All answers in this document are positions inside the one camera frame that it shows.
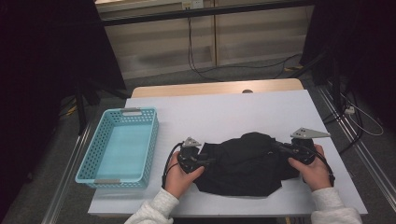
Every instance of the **white table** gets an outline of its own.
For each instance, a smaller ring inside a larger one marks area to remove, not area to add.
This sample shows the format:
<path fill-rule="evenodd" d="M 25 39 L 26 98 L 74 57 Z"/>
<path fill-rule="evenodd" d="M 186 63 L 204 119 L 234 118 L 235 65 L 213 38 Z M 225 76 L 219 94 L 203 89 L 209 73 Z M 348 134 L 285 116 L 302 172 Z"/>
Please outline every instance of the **white table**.
<path fill-rule="evenodd" d="M 170 150 L 189 136 L 201 143 L 221 143 L 244 133 L 260 132 L 290 142 L 290 134 L 301 127 L 327 132 L 307 91 L 132 98 L 125 107 L 137 106 L 156 107 L 160 122 L 148 188 L 98 189 L 89 214 L 129 216 L 143 201 L 151 200 L 161 187 Z M 331 138 L 314 142 L 323 145 L 336 177 L 335 187 L 346 206 L 367 214 Z M 314 209 L 309 187 L 297 178 L 282 181 L 282 188 L 266 198 L 212 195 L 192 185 L 172 216 L 289 217 L 309 215 Z"/>

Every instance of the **person's left hand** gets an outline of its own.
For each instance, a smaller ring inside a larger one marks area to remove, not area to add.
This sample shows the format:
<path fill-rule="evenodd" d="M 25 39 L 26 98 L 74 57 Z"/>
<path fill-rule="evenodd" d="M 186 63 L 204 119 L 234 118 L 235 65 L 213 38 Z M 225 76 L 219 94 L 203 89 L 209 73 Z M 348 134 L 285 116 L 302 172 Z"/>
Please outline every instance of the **person's left hand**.
<path fill-rule="evenodd" d="M 194 179 L 198 178 L 198 176 L 200 176 L 204 172 L 205 167 L 201 166 L 194 172 L 186 174 L 181 169 L 180 165 L 177 164 L 178 153 L 179 151 L 175 152 L 172 155 L 172 159 L 169 161 L 168 169 L 172 167 L 172 165 L 175 166 L 170 168 L 170 170 L 168 171 L 168 174 L 166 176 L 165 190 L 179 199 L 190 187 L 192 181 L 194 181 Z"/>

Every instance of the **black garment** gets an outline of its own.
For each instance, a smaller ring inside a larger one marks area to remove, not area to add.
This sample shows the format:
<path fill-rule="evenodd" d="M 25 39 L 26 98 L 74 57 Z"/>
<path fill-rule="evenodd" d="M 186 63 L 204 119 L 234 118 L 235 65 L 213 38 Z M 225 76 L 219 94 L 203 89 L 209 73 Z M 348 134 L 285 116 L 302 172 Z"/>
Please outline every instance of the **black garment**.
<path fill-rule="evenodd" d="M 246 133 L 221 144 L 205 143 L 201 154 L 216 162 L 194 182 L 202 192 L 227 196 L 268 196 L 281 187 L 281 180 L 298 171 L 271 147 L 275 138 Z"/>

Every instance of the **basket handle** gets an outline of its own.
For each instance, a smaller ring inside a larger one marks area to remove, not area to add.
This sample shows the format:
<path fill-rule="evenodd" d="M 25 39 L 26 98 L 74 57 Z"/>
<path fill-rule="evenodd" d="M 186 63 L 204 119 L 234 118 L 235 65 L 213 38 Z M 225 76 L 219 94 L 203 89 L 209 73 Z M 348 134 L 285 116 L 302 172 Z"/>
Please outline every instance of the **basket handle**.
<path fill-rule="evenodd" d="M 120 109 L 120 112 L 140 112 L 142 109 L 140 107 L 130 107 L 130 108 L 122 108 Z"/>
<path fill-rule="evenodd" d="M 140 116 L 142 115 L 142 109 L 140 107 L 122 108 L 120 112 L 123 116 Z"/>
<path fill-rule="evenodd" d="M 95 179 L 94 184 L 120 184 L 120 179 Z"/>

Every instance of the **wall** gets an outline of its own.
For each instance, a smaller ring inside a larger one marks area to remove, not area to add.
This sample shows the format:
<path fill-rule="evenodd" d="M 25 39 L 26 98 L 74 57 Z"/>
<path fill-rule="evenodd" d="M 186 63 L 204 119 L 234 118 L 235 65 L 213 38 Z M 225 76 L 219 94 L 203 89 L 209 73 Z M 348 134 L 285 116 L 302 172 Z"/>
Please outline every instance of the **wall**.
<path fill-rule="evenodd" d="M 100 1 L 96 5 L 101 18 L 181 10 L 180 0 Z M 204 5 L 224 7 L 240 2 L 205 0 Z M 302 52 L 312 9 L 295 7 L 192 18 L 195 67 L 283 58 Z M 111 26 L 106 27 L 106 32 L 124 79 L 191 69 L 187 19 Z"/>

